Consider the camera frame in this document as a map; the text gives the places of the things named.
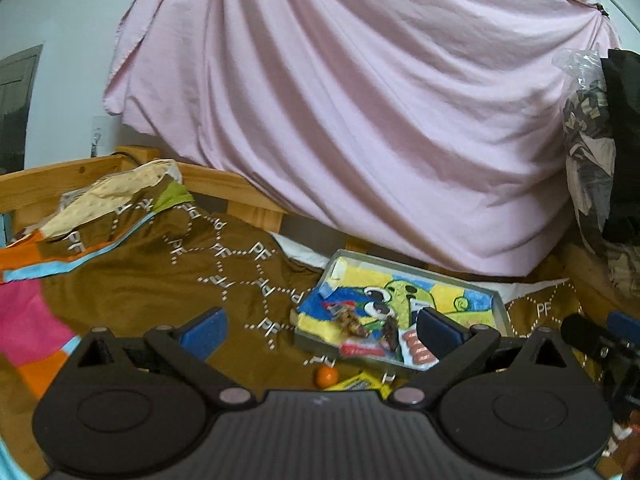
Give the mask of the patterned hanging garment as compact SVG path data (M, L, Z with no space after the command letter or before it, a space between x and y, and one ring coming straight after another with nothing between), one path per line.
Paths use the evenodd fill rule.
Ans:
M629 298L639 296L639 55L561 50L566 176L582 241Z

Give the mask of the pink hanging sheet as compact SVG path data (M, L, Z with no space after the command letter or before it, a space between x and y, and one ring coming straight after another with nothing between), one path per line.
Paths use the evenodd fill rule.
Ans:
M134 0L104 105L326 226L518 276L573 217L553 59L617 44L584 0Z

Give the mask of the packaged sausage links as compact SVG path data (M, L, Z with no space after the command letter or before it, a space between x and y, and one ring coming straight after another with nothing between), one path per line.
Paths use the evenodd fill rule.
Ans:
M404 363L414 370L428 370L438 363L438 359L418 338L416 330L405 330L400 333L400 348Z

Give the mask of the brown patterned blanket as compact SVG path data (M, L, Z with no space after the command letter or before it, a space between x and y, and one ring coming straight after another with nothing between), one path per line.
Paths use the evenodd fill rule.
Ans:
M561 337L565 285L552 311L504 306L493 290L356 252L324 270L274 236L233 219L230 246L265 260L220 258L206 223L186 232L174 207L114 248L76 261L1 268L1 474L6 479L593 479L612 416ZM326 391L360 372L392 384L414 370L400 343L384 358L341 356L318 336L324 302L400 333L424 308L501 341L484 370L427 408L394 408L377 391ZM162 369L143 335L211 308L228 316L206 360L256 398L217 405Z

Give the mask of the yellow snack bar wrapper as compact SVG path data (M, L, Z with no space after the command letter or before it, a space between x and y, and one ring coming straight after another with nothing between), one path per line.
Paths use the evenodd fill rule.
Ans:
M341 382L338 382L337 384L326 388L326 391L362 390L377 391L383 399L387 399L393 392L392 384L390 382L383 382L381 378L377 378L376 376L367 372L360 372L355 376L344 379Z

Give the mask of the grey door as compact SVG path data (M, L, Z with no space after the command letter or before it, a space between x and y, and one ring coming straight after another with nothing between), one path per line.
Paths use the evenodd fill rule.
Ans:
M42 46L1 61L0 167L2 174L24 169L26 131L32 87Z

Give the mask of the small orange tangerine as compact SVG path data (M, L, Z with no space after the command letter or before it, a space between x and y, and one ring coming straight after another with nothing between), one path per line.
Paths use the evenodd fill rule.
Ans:
M340 381L340 374L335 367L322 364L314 371L314 385L320 390L332 388Z

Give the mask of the chocolate cookie snack pack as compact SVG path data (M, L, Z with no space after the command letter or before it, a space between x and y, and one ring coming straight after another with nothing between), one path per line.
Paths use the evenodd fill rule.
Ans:
M330 319L323 321L318 338L337 348L341 356L386 356L382 320L360 315L353 301L324 302L322 307Z

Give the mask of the dark dried meat snack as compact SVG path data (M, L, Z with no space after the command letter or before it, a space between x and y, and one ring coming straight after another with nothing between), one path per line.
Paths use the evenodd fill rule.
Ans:
M399 328L396 318L389 316L382 326L382 345L390 352L396 353L399 349Z

